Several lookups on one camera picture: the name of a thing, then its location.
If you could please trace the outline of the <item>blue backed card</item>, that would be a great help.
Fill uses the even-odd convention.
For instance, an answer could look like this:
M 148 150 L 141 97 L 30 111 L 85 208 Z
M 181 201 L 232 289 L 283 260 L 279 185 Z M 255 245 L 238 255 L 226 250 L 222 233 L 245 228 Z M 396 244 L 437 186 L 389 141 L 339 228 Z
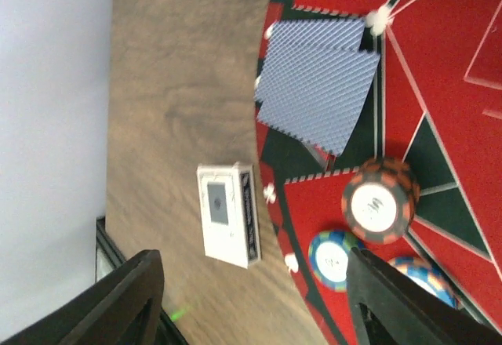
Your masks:
M 361 19 L 282 20 L 272 28 L 268 50 L 310 46 L 355 51 L 365 28 Z

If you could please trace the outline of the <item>teal poker chip stack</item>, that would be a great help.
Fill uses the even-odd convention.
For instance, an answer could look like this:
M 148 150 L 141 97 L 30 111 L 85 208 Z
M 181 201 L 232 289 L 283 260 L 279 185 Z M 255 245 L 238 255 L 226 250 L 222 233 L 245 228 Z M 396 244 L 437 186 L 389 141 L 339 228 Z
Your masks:
M 308 247 L 308 260 L 314 276 L 335 292 L 347 289 L 348 256 L 352 249 L 364 249 L 360 239 L 348 231 L 322 231 Z

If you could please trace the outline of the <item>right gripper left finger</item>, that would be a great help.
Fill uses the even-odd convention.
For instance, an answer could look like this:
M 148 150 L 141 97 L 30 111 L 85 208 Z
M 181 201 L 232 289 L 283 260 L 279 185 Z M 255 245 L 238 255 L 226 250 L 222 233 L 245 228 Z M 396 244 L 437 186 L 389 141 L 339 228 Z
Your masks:
M 164 272 L 158 250 L 143 250 L 72 301 L 4 344 L 153 344 Z

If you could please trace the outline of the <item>triangular all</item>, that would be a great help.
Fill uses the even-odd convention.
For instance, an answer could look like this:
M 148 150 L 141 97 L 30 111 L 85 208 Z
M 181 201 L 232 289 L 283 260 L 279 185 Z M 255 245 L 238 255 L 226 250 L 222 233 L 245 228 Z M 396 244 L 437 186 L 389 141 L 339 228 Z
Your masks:
M 321 147 L 305 143 L 304 147 L 314 158 L 314 160 L 321 166 L 324 171 L 331 170 L 335 160 L 335 156 L 324 151 Z

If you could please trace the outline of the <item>brown poker chip stack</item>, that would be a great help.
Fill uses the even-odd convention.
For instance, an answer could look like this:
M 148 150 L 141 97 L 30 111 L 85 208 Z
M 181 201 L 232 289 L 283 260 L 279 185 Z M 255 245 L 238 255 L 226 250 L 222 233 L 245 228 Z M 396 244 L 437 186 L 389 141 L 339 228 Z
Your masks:
M 361 165 L 345 186 L 341 209 L 358 238 L 384 245 L 408 231 L 419 197 L 420 185 L 407 162 L 375 157 Z

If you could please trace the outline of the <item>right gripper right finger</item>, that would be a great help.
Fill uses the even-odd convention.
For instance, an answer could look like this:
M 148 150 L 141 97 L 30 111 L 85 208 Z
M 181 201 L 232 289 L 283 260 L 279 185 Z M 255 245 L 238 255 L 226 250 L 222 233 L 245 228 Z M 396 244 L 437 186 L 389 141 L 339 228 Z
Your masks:
M 359 344 L 501 343 L 368 250 L 349 253 L 347 294 Z

